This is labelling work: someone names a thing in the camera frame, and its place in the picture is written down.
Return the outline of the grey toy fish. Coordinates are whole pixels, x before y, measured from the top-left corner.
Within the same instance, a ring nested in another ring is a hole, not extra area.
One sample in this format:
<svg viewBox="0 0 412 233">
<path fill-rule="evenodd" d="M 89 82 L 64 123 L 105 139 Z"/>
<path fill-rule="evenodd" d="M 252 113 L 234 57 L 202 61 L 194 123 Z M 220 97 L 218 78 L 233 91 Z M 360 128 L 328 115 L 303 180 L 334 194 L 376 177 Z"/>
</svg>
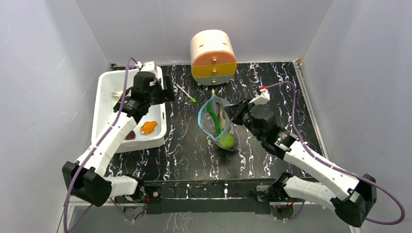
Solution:
<svg viewBox="0 0 412 233">
<path fill-rule="evenodd" d="M 230 121 L 227 120 L 226 112 L 224 110 L 224 105 L 221 102 L 216 103 L 218 108 L 218 121 L 220 124 L 221 131 L 224 131 L 226 127 L 230 124 Z"/>
</svg>

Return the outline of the clear zip top bag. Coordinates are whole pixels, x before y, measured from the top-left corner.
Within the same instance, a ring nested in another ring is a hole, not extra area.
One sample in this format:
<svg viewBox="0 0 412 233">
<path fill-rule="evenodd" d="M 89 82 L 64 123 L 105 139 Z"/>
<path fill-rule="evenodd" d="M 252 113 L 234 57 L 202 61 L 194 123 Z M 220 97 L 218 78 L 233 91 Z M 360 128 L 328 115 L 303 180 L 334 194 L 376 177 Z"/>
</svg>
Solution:
<svg viewBox="0 0 412 233">
<path fill-rule="evenodd" d="M 215 145 L 223 150 L 237 151 L 240 146 L 234 124 L 224 109 L 230 105 L 212 90 L 210 99 L 199 110 L 197 123 Z"/>
</svg>

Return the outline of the green toy chili pepper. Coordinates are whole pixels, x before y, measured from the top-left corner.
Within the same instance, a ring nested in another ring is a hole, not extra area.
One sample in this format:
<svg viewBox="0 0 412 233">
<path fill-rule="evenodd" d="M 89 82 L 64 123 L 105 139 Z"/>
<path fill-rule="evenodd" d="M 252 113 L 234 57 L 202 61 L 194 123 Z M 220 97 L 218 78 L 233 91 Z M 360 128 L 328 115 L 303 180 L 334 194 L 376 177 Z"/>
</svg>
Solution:
<svg viewBox="0 0 412 233">
<path fill-rule="evenodd" d="M 218 120 L 217 115 L 212 110 L 211 102 L 207 103 L 206 110 L 207 110 L 208 114 L 211 116 L 211 118 L 213 120 L 216 134 L 219 135 L 221 133 L 221 126 L 220 126 L 220 122 Z"/>
</svg>

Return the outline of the green toy apple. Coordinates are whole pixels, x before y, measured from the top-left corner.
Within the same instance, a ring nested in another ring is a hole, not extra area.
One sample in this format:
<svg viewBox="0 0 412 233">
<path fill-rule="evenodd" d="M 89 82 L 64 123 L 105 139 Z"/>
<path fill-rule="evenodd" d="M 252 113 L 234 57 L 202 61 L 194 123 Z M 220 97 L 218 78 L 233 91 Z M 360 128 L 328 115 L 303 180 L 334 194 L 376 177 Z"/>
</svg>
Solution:
<svg viewBox="0 0 412 233">
<path fill-rule="evenodd" d="M 235 144 L 233 134 L 231 134 L 230 132 L 221 133 L 221 136 L 218 139 L 218 144 L 223 149 L 229 149 L 233 147 Z"/>
</svg>

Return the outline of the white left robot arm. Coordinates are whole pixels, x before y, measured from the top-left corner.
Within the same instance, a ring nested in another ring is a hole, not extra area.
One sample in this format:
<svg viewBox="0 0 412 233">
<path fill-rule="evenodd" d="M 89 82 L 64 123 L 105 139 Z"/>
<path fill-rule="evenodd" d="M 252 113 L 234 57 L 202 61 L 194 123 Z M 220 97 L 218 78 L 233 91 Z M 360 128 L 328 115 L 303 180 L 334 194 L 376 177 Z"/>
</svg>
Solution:
<svg viewBox="0 0 412 233">
<path fill-rule="evenodd" d="M 105 176 L 108 163 L 127 135 L 148 114 L 150 107 L 175 101 L 170 75 L 158 78 L 149 71 L 139 71 L 133 85 L 124 87 L 122 95 L 98 139 L 76 160 L 62 167 L 67 187 L 65 205 L 75 196 L 96 207 L 108 199 L 127 196 L 133 202 L 143 200 L 143 180 L 132 175 Z"/>
</svg>

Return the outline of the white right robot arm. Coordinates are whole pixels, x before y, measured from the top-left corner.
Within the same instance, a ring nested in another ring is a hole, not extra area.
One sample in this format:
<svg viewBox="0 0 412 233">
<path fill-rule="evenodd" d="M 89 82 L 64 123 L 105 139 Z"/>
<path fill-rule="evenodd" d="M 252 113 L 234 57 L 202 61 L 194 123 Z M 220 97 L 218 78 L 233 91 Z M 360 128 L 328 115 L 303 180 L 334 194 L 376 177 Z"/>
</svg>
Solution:
<svg viewBox="0 0 412 233">
<path fill-rule="evenodd" d="M 364 174 L 360 179 L 330 167 L 330 161 L 302 144 L 292 132 L 279 127 L 274 112 L 266 104 L 255 105 L 248 99 L 224 107 L 229 120 L 245 126 L 271 155 L 309 173 L 315 182 L 305 181 L 290 173 L 282 175 L 264 191 L 257 191 L 260 200 L 286 201 L 295 198 L 319 204 L 345 223 L 360 227 L 377 200 L 376 179 Z"/>
</svg>

